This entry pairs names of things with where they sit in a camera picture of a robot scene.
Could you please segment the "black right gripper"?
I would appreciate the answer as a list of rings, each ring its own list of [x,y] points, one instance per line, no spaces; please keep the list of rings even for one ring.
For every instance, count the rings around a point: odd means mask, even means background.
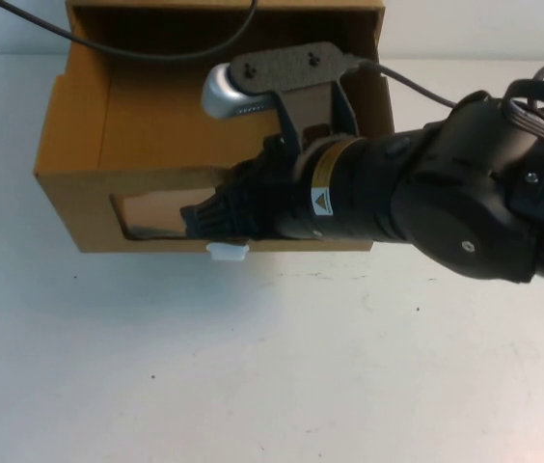
[[[282,226],[297,213],[294,194],[309,170],[311,156],[292,154],[280,136],[268,136],[253,159],[224,175],[217,191],[200,204],[180,209],[186,236],[198,240],[284,239]]]

